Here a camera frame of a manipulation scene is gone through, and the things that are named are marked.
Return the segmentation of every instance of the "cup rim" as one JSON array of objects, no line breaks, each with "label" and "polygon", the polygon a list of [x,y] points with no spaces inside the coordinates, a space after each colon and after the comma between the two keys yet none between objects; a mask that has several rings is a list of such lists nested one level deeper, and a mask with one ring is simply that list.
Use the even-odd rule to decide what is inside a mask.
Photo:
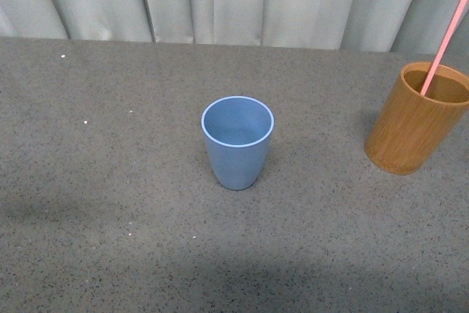
[{"label": "cup rim", "polygon": [[[225,143],[225,142],[222,142],[222,141],[219,141],[219,140],[215,139],[212,135],[210,135],[208,133],[207,129],[205,128],[205,115],[210,110],[210,108],[212,108],[215,104],[220,103],[224,100],[228,100],[228,99],[252,100],[253,102],[261,105],[267,111],[267,113],[269,113],[269,115],[270,115],[270,128],[269,128],[269,131],[267,131],[267,133],[263,137],[261,137],[260,139],[257,139],[256,141],[248,143],[248,144],[228,144],[228,143]],[[274,122],[272,111],[270,111],[268,106],[266,106],[260,100],[257,100],[257,99],[252,98],[252,97],[246,97],[244,95],[231,95],[229,97],[220,98],[220,99],[216,100],[215,102],[211,103],[208,107],[206,107],[206,109],[204,110],[204,113],[202,114],[202,130],[204,131],[205,135],[209,139],[214,141],[216,144],[220,144],[221,146],[231,147],[231,148],[246,148],[246,147],[254,146],[255,144],[258,144],[258,143],[264,141],[272,133],[274,123],[275,122]]]},{"label": "cup rim", "polygon": [[[436,100],[436,99],[427,97],[426,95],[422,95],[420,92],[415,91],[414,88],[412,88],[408,84],[408,82],[405,80],[405,74],[409,73],[410,71],[417,70],[419,68],[420,69],[424,68],[426,71],[428,71],[430,69],[431,65],[432,65],[431,62],[409,62],[408,64],[404,65],[404,67],[401,69],[401,72],[400,72],[400,75],[399,75],[401,82],[409,89],[409,91],[412,94],[417,95],[421,99],[428,100],[432,103],[440,104],[440,105],[443,105],[443,106],[466,106],[467,104],[469,104],[469,100],[466,100],[465,102],[453,103],[453,102],[443,102],[441,100]],[[442,65],[442,64],[438,65],[437,70],[435,72],[435,75],[438,73],[438,71],[441,71],[441,70],[452,71],[456,75],[466,78],[467,81],[468,81],[467,84],[462,83],[460,80],[455,80],[453,78],[452,79],[454,81],[458,82],[459,84],[461,84],[462,86],[464,86],[464,88],[466,88],[466,90],[469,92],[469,76],[465,75],[464,73],[462,73],[462,72],[460,72],[460,71],[458,71],[458,70],[456,70],[452,67]]]}]

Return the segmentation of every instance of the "curtain fold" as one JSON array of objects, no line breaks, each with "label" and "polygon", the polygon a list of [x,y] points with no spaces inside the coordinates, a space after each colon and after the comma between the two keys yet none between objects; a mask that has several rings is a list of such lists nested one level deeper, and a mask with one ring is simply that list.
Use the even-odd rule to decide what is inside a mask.
[{"label": "curtain fold", "polygon": [[0,35],[435,53],[457,1],[0,0]]}]

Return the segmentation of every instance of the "wooden cup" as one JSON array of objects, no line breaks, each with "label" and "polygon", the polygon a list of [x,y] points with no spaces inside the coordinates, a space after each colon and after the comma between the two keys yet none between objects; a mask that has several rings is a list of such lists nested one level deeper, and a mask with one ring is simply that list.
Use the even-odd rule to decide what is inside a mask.
[{"label": "wooden cup", "polygon": [[371,161],[387,172],[416,172],[469,108],[469,77],[444,65],[420,94],[430,65],[402,68],[365,143]]}]

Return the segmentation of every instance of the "pink straw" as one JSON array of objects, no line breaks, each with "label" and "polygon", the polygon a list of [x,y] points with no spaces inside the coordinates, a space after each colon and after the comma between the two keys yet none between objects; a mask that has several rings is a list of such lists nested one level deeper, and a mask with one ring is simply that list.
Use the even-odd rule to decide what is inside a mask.
[{"label": "pink straw", "polygon": [[438,65],[440,64],[441,57],[445,53],[446,47],[448,46],[449,40],[451,39],[454,30],[457,27],[457,23],[459,22],[459,18],[461,18],[462,11],[466,7],[466,4],[468,3],[468,0],[459,0],[459,3],[457,5],[456,10],[454,11],[453,18],[451,19],[451,22],[449,23],[448,29],[446,30],[445,37],[443,38],[443,41],[441,42],[440,48],[438,49],[437,56],[435,57],[435,60],[432,63],[432,66],[430,67],[430,70],[428,74],[426,75],[424,86],[422,87],[422,90],[420,91],[421,95],[425,95],[426,91],[428,90],[429,85],[432,83],[433,76],[435,75],[435,72],[437,70]]}]

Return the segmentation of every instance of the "speckled countertop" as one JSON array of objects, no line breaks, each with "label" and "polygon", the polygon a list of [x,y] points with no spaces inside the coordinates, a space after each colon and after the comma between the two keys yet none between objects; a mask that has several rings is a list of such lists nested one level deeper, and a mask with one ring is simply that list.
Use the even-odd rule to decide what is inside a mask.
[{"label": "speckled countertop", "polygon": [[[431,58],[0,39],[0,312],[467,312],[468,114],[413,175],[363,151]],[[276,117],[245,191],[203,144],[227,95]]]}]

